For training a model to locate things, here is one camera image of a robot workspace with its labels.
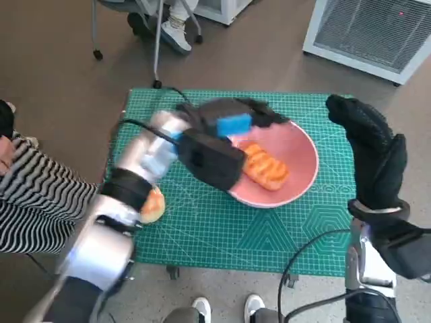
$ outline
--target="table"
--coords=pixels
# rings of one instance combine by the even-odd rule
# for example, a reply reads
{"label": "table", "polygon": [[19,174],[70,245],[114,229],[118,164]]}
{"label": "table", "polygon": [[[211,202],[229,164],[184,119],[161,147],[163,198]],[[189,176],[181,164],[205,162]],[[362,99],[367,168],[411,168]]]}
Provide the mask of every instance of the table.
{"label": "table", "polygon": [[[293,253],[330,229],[347,228],[347,201],[355,196],[352,151],[345,132],[327,118],[327,94],[186,90],[194,104],[218,97],[265,100],[297,122],[319,152],[319,175],[301,198],[276,209],[254,209],[194,179],[176,161],[160,182],[166,212],[135,237],[137,261],[173,266],[280,273]],[[148,120],[155,110],[172,110],[182,98],[160,89],[133,89],[125,117]],[[139,133],[133,125],[119,132],[114,157]],[[328,236],[310,247],[292,272],[343,276],[349,234]]]}

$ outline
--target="floor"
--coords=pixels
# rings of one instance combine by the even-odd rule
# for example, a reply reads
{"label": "floor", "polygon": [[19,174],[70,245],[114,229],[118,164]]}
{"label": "floor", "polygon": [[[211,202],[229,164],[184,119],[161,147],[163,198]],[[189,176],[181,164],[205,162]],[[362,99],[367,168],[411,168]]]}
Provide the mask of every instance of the floor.
{"label": "floor", "polygon": [[[228,29],[202,20],[205,43],[191,55],[178,57],[162,47],[162,81],[180,88],[335,92],[374,104],[407,136],[409,165],[401,197],[411,203],[411,220],[429,226],[431,59],[396,89],[359,71],[304,57],[301,46],[313,5],[312,0],[260,1]],[[89,0],[6,1],[0,11],[0,97],[18,107],[16,127],[21,132],[38,137],[47,153],[89,181],[100,178],[108,133],[127,90],[152,81],[151,38],[143,44],[132,35],[125,15],[105,8],[99,12],[105,57],[100,63],[91,54]],[[40,259],[53,268],[55,257]],[[2,322],[20,322],[49,283],[20,255],[0,255],[0,276]],[[136,266],[134,276],[108,303],[117,322],[161,322],[170,310],[198,295],[209,298],[213,322],[242,322],[242,306],[251,292],[275,307],[279,279],[193,268],[184,269],[179,281],[169,281],[160,267],[148,265]],[[285,291],[284,311],[342,291],[342,279],[301,277],[295,290]],[[398,295],[405,322],[429,321],[429,286],[401,280]],[[343,311],[339,303],[293,322],[341,322]],[[106,313],[101,321],[112,322]]]}

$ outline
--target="bread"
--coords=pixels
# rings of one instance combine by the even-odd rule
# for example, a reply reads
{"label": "bread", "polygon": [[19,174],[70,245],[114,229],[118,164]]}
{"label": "bread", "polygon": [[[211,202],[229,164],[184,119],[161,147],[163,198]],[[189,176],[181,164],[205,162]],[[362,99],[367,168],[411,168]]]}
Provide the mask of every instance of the bread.
{"label": "bread", "polygon": [[163,215],[165,208],[164,196],[156,186],[151,190],[141,209],[141,222],[145,224],[156,222]]}
{"label": "bread", "polygon": [[270,156],[257,143],[242,148],[246,153],[244,173],[267,190],[279,190],[289,176],[287,165]]}

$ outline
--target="black cable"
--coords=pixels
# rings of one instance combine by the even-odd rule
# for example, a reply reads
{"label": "black cable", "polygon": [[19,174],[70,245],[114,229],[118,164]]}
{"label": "black cable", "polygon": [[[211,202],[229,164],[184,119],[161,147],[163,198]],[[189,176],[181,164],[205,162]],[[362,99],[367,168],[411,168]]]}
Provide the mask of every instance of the black cable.
{"label": "black cable", "polygon": [[155,134],[157,137],[160,137],[160,138],[166,140],[167,142],[169,142],[175,146],[178,145],[178,142],[175,139],[173,139],[172,137],[169,137],[168,135],[164,134],[162,131],[159,131],[158,129],[156,129],[156,128],[154,128],[154,127],[152,127],[152,126],[150,126],[144,122],[126,118],[126,119],[120,120],[120,122],[118,123],[118,126],[120,127],[122,124],[125,124],[125,123],[134,124],[136,126],[144,128],[144,129],[148,130],[149,132]]}
{"label": "black cable", "polygon": [[284,319],[284,323],[289,322],[292,318],[294,318],[295,316],[301,314],[302,312],[311,310],[313,308],[319,308],[321,306],[325,306],[331,303],[335,303],[336,301],[341,301],[343,299],[348,299],[351,298],[357,294],[362,294],[362,293],[368,293],[368,294],[374,294],[374,295],[378,295],[381,296],[389,305],[389,307],[391,308],[393,315],[397,321],[397,323],[401,323],[401,318],[398,315],[397,309],[395,308],[395,306],[391,303],[391,301],[389,301],[389,298],[386,297],[383,293],[381,293],[380,291],[376,291],[375,289],[370,289],[370,288],[361,288],[361,289],[355,289],[354,291],[348,291],[347,293],[335,296],[335,297],[331,297],[328,299],[323,299],[321,301],[316,301],[314,303],[310,303],[304,306],[301,306],[300,308],[297,308],[296,310],[291,311],[286,318]]}
{"label": "black cable", "polygon": [[189,98],[186,97],[186,95],[184,93],[182,93],[179,89],[177,89],[176,87],[173,86],[167,86],[167,87],[163,87],[164,89],[170,89],[171,91],[175,91],[176,93],[178,93],[180,96],[183,97],[184,101],[187,102],[188,104],[192,105],[192,103],[190,102]]}
{"label": "black cable", "polygon": [[[299,255],[301,255],[301,253],[303,253],[304,250],[306,250],[309,246],[311,246],[312,244],[314,244],[317,240],[321,239],[322,237],[325,237],[325,236],[328,236],[328,235],[331,235],[331,234],[344,234],[344,233],[349,233],[349,232],[350,232],[349,229],[338,229],[338,230],[331,230],[331,231],[324,232],[324,233],[318,235],[317,237],[313,238],[309,242],[307,242],[305,245],[303,245],[293,255],[293,257],[291,257],[291,259],[289,260],[288,265],[284,269],[283,275],[281,276],[281,279],[280,279],[280,284],[278,286],[277,311],[278,311],[278,321],[279,321],[279,323],[283,323],[283,315],[281,314],[281,290],[283,288],[283,283],[286,280],[286,277],[287,277],[287,275],[289,273],[290,268],[293,266],[294,262],[299,257]],[[335,296],[335,297],[331,297],[331,298],[328,298],[328,299],[323,299],[321,301],[316,301],[314,303],[310,303],[310,304],[301,306],[300,308],[297,308],[297,309],[291,311],[286,316],[286,318],[284,319],[284,323],[288,323],[289,320],[291,320],[294,316],[297,316],[297,315],[301,314],[302,312],[311,310],[313,308],[318,308],[320,306],[325,306],[325,305],[330,304],[330,303],[335,303],[336,301],[341,301],[343,299],[351,298],[351,297],[353,297],[353,296],[355,296],[357,294],[360,294],[360,293],[370,293],[370,294],[381,296],[388,303],[389,307],[392,309],[393,315],[394,315],[395,319],[397,320],[397,322],[401,323],[401,318],[398,315],[397,309],[389,301],[389,298],[386,297],[384,294],[382,294],[380,291],[376,291],[374,289],[369,289],[369,288],[356,289],[354,291],[349,291],[347,293],[344,293],[344,294],[341,294],[341,295],[338,295],[338,296]]]}
{"label": "black cable", "polygon": [[114,319],[114,316],[113,316],[110,312],[108,312],[108,315],[110,316],[110,319],[111,319],[114,323],[117,323],[117,321]]}
{"label": "black cable", "polygon": [[54,275],[53,274],[51,274],[50,272],[48,272],[47,271],[47,269],[45,268],[45,267],[43,267],[43,265],[37,260],[37,259],[35,259],[35,257],[33,257],[31,254],[26,254],[26,256],[28,257],[28,258],[30,258],[31,259],[31,261],[37,266],[37,267],[39,267],[39,269],[44,273],[44,274],[46,274],[50,279],[53,279],[54,278]]}
{"label": "black cable", "polygon": [[326,231],[326,232],[324,232],[322,234],[319,234],[317,237],[313,238],[312,240],[310,240],[309,242],[307,242],[305,245],[303,245],[293,255],[293,257],[291,257],[291,259],[288,262],[288,265],[284,269],[283,275],[281,276],[280,284],[278,285],[277,311],[278,311],[278,322],[279,323],[283,323],[283,314],[281,313],[281,291],[283,289],[283,283],[284,283],[284,281],[286,281],[286,278],[287,278],[287,275],[289,273],[289,270],[291,269],[291,267],[293,266],[293,264],[295,263],[295,261],[299,257],[299,255],[301,255],[301,253],[304,250],[306,250],[309,246],[311,246],[312,244],[314,244],[317,240],[321,239],[322,237],[329,236],[331,234],[345,234],[345,233],[349,233],[349,232],[350,232],[349,229],[338,229],[338,230]]}

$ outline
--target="black glove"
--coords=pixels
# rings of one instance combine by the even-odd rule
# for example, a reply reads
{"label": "black glove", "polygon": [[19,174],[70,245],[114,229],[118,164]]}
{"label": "black glove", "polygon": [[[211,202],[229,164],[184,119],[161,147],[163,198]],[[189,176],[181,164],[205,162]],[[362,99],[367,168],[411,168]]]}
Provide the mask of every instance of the black glove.
{"label": "black glove", "polygon": [[400,206],[407,165],[404,135],[393,136],[384,116],[357,99],[331,95],[329,119],[344,127],[355,163],[356,198],[369,209]]}

